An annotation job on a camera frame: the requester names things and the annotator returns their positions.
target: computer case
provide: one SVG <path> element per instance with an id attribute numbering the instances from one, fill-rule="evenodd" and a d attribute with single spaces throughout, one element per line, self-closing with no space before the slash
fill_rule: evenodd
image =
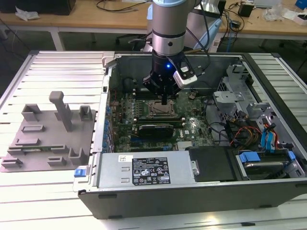
<path id="1" fill-rule="evenodd" d="M 0 0 L 2 13 L 16 12 L 15 6 L 23 11 L 69 15 L 76 0 Z"/>

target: motherboard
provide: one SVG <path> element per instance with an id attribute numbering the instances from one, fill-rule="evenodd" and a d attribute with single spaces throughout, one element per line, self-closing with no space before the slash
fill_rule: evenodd
<path id="1" fill-rule="evenodd" d="M 214 139 L 203 115 L 204 97 L 181 91 L 166 105 L 136 93 L 110 94 L 114 152 L 185 150 Z"/>

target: white paper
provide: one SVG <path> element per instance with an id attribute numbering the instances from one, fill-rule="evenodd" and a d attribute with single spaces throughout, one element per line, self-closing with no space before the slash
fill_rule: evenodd
<path id="1" fill-rule="evenodd" d="M 39 18 L 38 13 L 35 11 L 27 12 L 27 11 L 18 9 L 17 7 L 16 7 L 16 11 L 17 12 L 15 13 L 15 15 L 25 21 Z"/>
<path id="2" fill-rule="evenodd" d="M 283 17 L 286 18 L 286 19 L 293 20 L 298 14 L 299 14 L 298 12 L 287 10 L 283 14 Z"/>

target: laboratory floor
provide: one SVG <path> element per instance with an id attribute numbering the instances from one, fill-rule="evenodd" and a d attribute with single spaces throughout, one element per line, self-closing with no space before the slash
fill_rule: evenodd
<path id="1" fill-rule="evenodd" d="M 48 32 L 28 32 L 18 31 L 18 36 L 30 47 L 31 50 L 55 50 L 52 38 Z M 133 45 L 128 44 L 131 38 L 123 38 L 120 44 L 115 44 L 115 39 L 119 34 L 96 34 L 97 42 L 91 42 L 89 33 L 61 33 L 66 50 L 116 50 L 131 51 Z M 296 71 L 302 62 L 307 58 L 305 48 L 302 47 L 303 41 L 283 41 L 284 46 L 280 47 L 279 40 L 268 40 L 264 48 L 260 48 L 260 39 L 243 39 L 239 38 L 231 45 L 230 52 L 246 52 L 246 53 L 278 53 Z M 13 79 L 15 73 L 22 64 L 22 60 L 15 53 L 27 56 L 27 49 L 14 36 L 8 33 L 8 39 L 0 44 L 0 96 Z M 225 52 L 227 42 L 221 44 L 218 52 Z M 307 82 L 307 63 L 301 68 L 298 75 Z"/>

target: wooden desk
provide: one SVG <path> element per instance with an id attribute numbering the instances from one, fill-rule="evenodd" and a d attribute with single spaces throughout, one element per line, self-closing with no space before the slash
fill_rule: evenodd
<path id="1" fill-rule="evenodd" d="M 227 0 L 226 9 L 237 0 Z M 295 6 L 296 0 L 283 0 L 284 7 L 298 11 Z M 234 7 L 232 11 L 238 12 L 239 7 Z M 244 17 L 245 26 L 240 34 L 257 34 L 257 35 L 288 35 L 288 36 L 307 36 L 307 27 L 300 26 L 295 22 L 284 18 L 283 21 L 267 22 L 263 18 L 264 9 L 254 9 L 249 18 Z M 238 16 L 230 13 L 232 20 L 242 21 Z M 226 19 L 223 17 L 224 24 L 220 28 L 220 32 L 226 30 Z"/>
<path id="2" fill-rule="evenodd" d="M 226 8 L 238 0 L 227 0 Z M 283 0 L 284 5 L 295 10 L 295 0 Z M 64 45 L 59 32 L 86 32 L 86 33 L 118 33 L 118 34 L 145 34 L 147 28 L 147 9 L 149 4 L 142 4 L 136 7 L 138 11 L 129 13 L 111 13 L 96 8 L 96 0 L 77 0 L 74 9 L 69 16 L 41 14 L 40 19 L 25 22 L 15 14 L 0 13 L 0 18 L 13 30 L 48 31 L 50 32 L 56 50 L 64 50 Z M 133 5 L 134 3 L 121 2 L 119 0 L 107 2 L 108 9 L 120 9 Z M 300 26 L 288 19 L 283 21 L 266 22 L 262 17 L 263 9 L 253 10 L 249 18 L 244 18 L 245 27 L 238 34 L 244 38 L 262 39 L 286 39 L 306 40 L 307 27 Z M 230 14 L 231 19 L 241 19 Z M 7 29 L 0 24 L 0 29 Z M 226 30 L 222 25 L 216 37 L 219 40 Z"/>
<path id="3" fill-rule="evenodd" d="M 111 13 L 96 7 L 97 0 L 77 0 L 68 16 L 40 14 L 40 19 L 24 21 L 13 13 L 0 13 L 0 18 L 13 30 L 48 31 L 56 50 L 65 50 L 59 32 L 146 34 L 148 3 L 128 13 Z M 110 1 L 107 9 L 121 9 L 135 3 Z M 0 24 L 0 29 L 7 27 Z"/>

